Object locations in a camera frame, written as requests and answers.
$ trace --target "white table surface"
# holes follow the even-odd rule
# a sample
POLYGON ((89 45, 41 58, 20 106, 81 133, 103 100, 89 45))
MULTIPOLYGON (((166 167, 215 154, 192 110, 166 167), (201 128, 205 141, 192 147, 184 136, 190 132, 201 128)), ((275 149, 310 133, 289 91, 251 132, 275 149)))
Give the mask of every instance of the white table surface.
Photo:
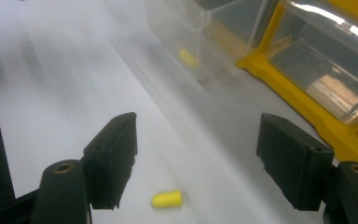
POLYGON ((0 124, 16 196, 133 111, 132 177, 120 209, 93 211, 94 223, 322 223, 321 212, 291 207, 255 155, 260 113, 312 133, 307 122, 244 72, 198 87, 170 57, 143 0, 0 0, 0 124), (218 103, 194 105, 165 73, 218 103), (153 209, 151 197, 170 189, 185 192, 184 205, 153 209))

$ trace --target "clear plastic bin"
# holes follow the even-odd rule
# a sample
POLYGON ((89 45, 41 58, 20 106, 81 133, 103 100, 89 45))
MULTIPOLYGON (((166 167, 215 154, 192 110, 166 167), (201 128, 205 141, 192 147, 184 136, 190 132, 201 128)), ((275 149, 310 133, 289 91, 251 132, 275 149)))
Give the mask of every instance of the clear plastic bin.
POLYGON ((358 23, 321 1, 282 1, 269 61, 319 105, 358 123, 358 23))
POLYGON ((256 49, 277 4, 277 0, 145 0, 150 28, 197 79, 233 66, 256 49))

